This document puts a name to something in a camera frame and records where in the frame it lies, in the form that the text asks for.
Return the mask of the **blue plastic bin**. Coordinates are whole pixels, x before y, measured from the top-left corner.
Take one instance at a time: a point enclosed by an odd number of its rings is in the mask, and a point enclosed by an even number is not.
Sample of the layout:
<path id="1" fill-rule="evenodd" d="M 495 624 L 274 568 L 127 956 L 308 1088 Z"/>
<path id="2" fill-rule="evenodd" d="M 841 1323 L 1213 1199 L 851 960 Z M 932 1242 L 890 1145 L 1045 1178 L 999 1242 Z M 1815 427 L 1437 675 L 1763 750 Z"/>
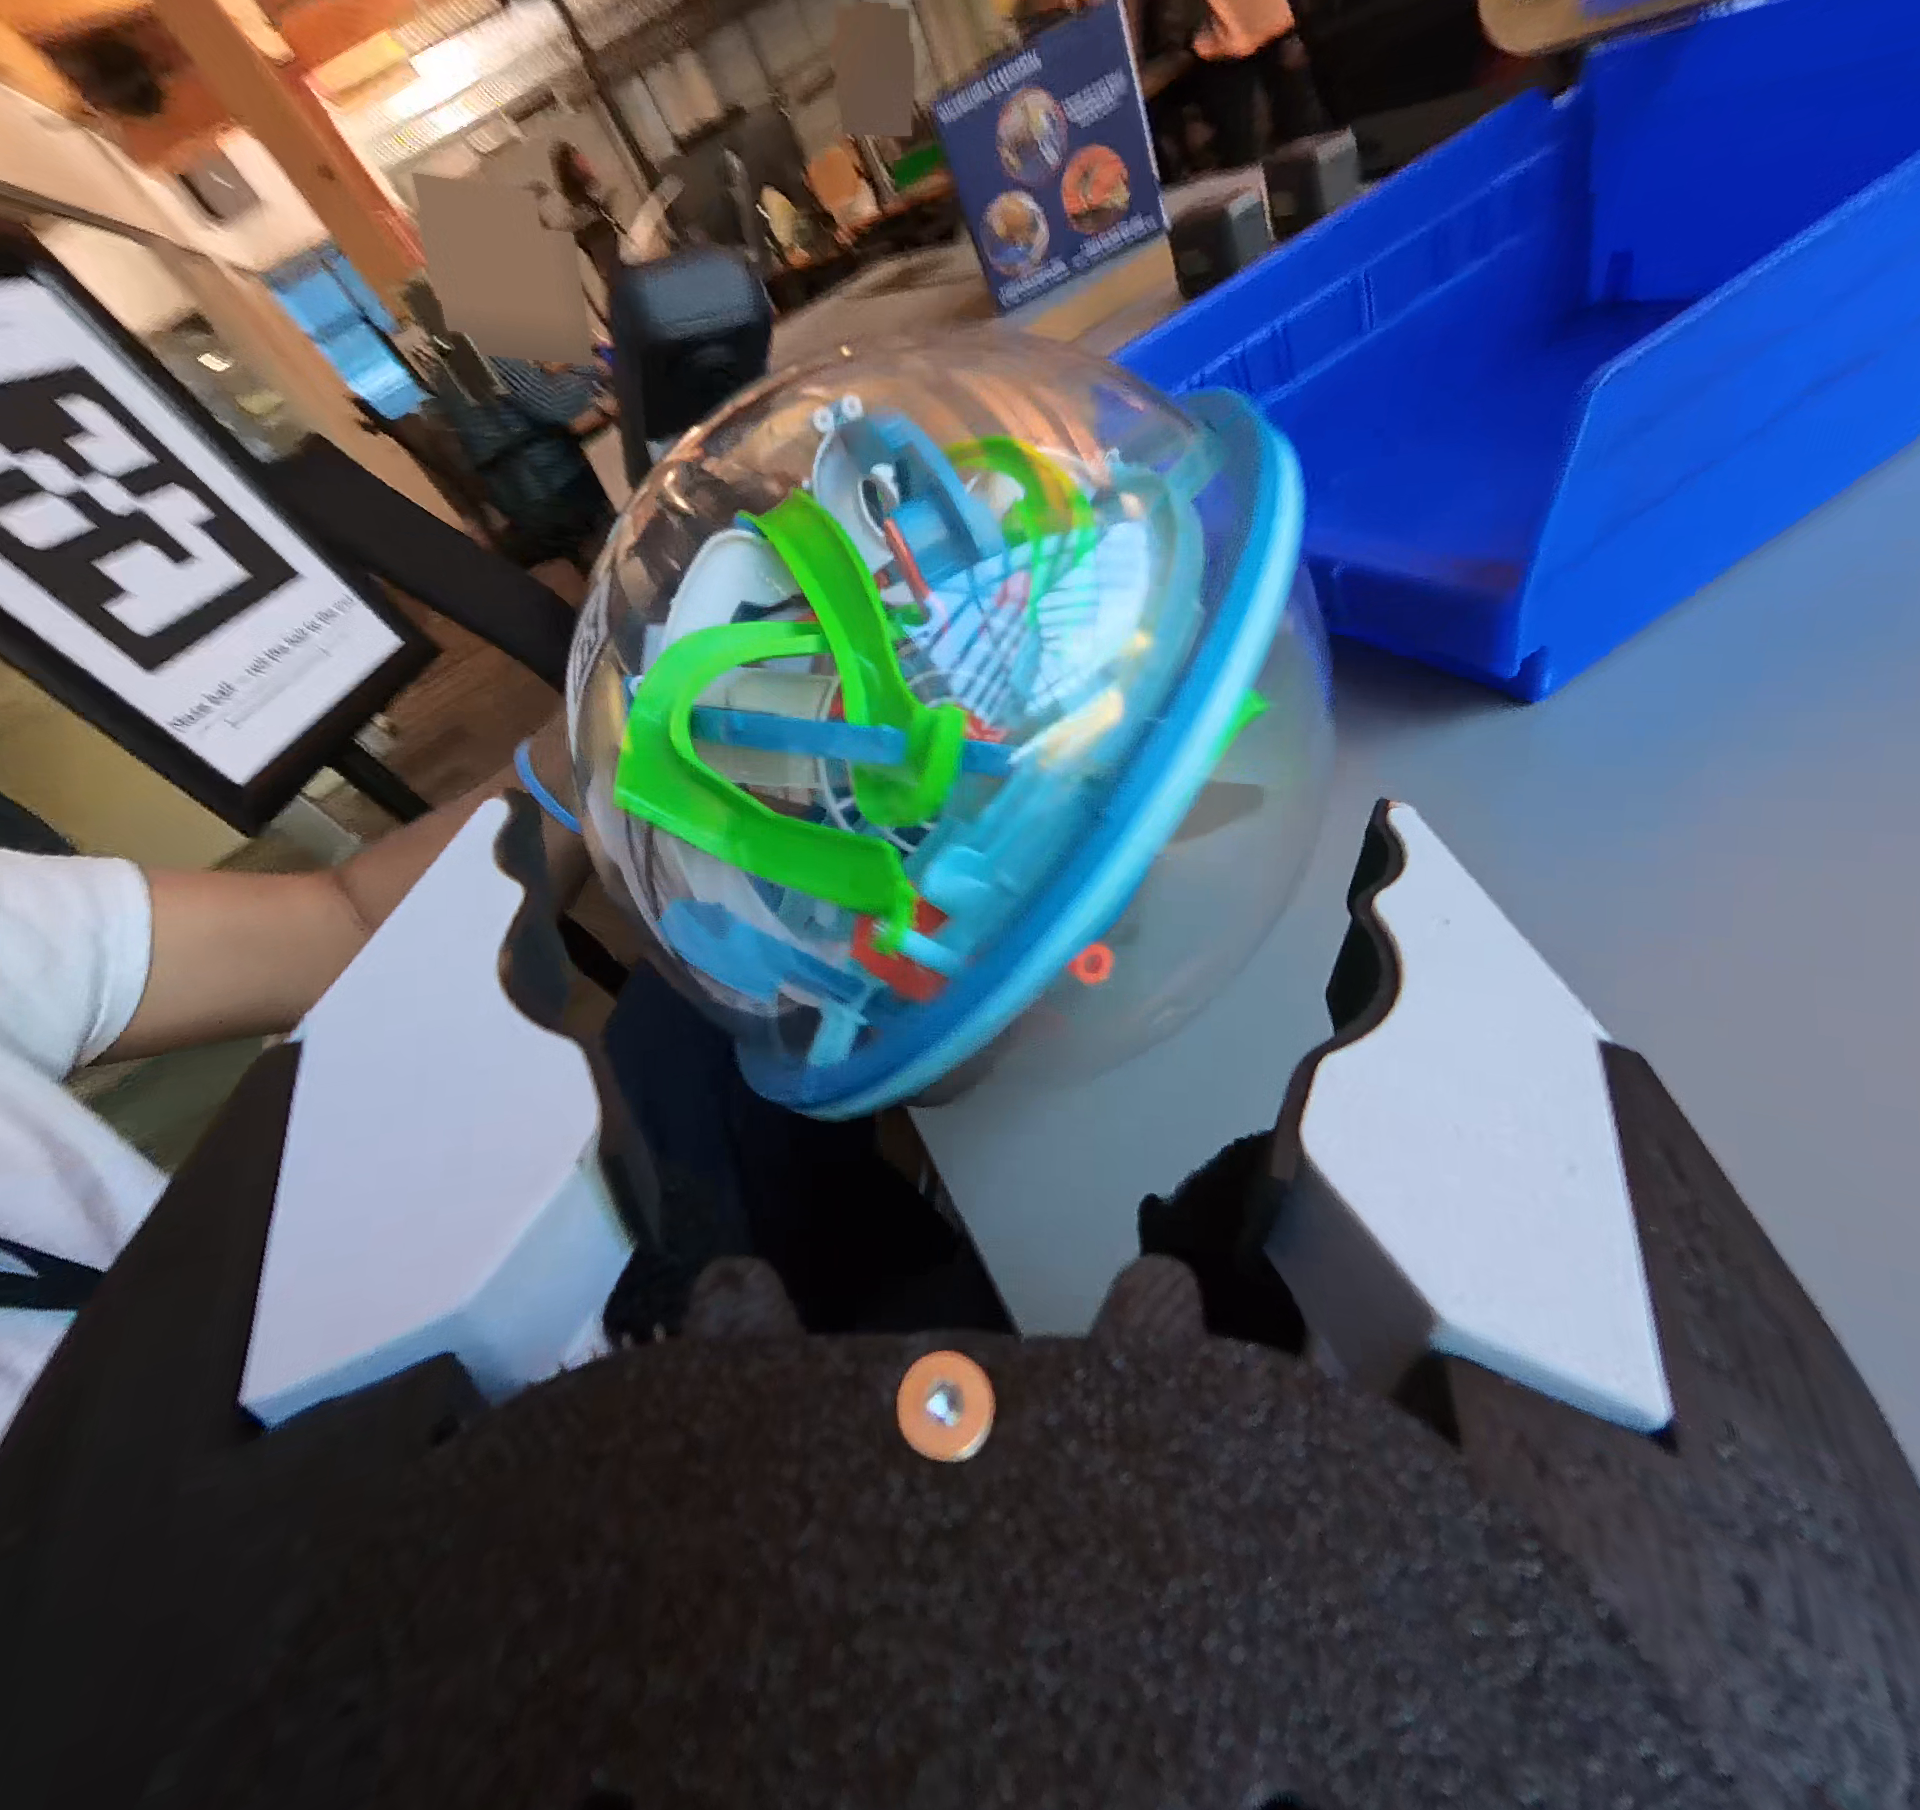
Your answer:
<path id="1" fill-rule="evenodd" d="M 1306 468 L 1332 636 L 1537 702 L 1918 430 L 1918 0 L 1589 52 L 1118 359 Z"/>

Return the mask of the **small black box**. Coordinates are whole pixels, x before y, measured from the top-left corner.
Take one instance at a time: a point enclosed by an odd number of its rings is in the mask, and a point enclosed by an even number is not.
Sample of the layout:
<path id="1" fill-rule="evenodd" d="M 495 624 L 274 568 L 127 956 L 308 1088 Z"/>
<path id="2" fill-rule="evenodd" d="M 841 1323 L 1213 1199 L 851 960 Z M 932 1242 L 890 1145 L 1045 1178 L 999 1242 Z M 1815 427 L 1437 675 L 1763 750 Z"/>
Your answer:
<path id="1" fill-rule="evenodd" d="M 1261 163 L 1268 221 L 1279 243 L 1338 213 L 1364 187 L 1362 150 L 1352 124 L 1287 141 Z"/>
<path id="2" fill-rule="evenodd" d="M 1261 261 L 1277 246 L 1271 210 L 1261 184 L 1222 179 L 1171 215 L 1170 247 L 1183 302 L 1195 302 L 1213 287 Z"/>

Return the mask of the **blue printed display card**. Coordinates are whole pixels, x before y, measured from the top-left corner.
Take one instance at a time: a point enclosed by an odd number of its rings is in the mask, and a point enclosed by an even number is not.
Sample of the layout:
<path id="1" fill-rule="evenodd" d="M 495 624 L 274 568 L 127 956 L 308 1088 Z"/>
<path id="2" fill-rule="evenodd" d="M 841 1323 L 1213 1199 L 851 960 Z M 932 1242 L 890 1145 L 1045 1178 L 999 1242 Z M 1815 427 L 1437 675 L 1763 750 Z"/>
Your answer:
<path id="1" fill-rule="evenodd" d="M 929 106 L 1003 314 L 1160 241 L 1170 217 L 1119 0 L 1048 22 Z"/>

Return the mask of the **framed black-and-white marker sign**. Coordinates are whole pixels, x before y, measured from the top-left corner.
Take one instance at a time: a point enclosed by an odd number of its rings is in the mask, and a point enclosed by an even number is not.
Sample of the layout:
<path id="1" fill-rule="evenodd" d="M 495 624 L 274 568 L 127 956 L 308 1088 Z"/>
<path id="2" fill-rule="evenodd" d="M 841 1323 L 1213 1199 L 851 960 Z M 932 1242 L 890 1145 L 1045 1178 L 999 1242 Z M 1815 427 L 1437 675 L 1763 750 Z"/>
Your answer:
<path id="1" fill-rule="evenodd" d="M 12 215 L 3 258 L 4 662 L 258 837 L 436 651 Z"/>

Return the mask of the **person's left forearm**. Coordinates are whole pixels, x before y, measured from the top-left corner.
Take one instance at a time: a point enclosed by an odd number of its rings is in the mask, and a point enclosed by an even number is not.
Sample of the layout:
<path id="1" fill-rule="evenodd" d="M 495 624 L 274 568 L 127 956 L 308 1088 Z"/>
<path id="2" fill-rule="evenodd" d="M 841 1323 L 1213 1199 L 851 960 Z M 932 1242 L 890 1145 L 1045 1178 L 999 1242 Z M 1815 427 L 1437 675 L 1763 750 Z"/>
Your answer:
<path id="1" fill-rule="evenodd" d="M 495 794 L 471 790 L 328 869 L 147 873 L 147 980 L 102 1061 L 289 1035 Z"/>

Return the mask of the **person's white shirt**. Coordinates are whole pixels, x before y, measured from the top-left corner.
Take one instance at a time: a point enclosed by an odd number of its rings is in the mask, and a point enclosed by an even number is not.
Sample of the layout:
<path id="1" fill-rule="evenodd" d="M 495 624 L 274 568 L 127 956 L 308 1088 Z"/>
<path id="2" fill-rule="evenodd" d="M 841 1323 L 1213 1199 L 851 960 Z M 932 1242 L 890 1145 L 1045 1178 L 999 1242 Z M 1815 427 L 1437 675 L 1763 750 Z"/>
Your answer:
<path id="1" fill-rule="evenodd" d="M 69 1093 L 131 1026 L 152 962 L 127 860 L 3 853 L 3 1422 L 164 1188 Z"/>

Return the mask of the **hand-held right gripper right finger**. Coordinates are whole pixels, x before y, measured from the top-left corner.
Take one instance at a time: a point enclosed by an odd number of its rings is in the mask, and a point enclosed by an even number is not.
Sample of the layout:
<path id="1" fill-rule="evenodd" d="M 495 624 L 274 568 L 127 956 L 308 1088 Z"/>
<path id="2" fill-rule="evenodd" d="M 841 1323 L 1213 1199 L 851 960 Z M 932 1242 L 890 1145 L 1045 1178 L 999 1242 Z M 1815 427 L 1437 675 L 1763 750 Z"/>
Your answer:
<path id="1" fill-rule="evenodd" d="M 1332 1035 L 1277 1123 L 1268 1253 L 1310 1353 L 1359 1391 L 1453 1360 L 1664 1433 L 1607 1029 L 1404 801 L 1367 819 L 1348 912 Z"/>

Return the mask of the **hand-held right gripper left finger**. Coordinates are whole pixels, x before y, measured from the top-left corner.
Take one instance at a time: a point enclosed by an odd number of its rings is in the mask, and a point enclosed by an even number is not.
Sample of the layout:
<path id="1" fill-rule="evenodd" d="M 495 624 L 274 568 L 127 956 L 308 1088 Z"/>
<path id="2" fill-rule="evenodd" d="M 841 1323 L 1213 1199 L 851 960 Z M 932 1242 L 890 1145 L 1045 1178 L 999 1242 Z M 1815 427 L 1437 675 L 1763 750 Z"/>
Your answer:
<path id="1" fill-rule="evenodd" d="M 484 1398 L 614 1352 L 659 1178 L 571 968 L 542 815 L 468 818 L 295 1033 L 239 1403 L 278 1426 L 436 1358 Z"/>

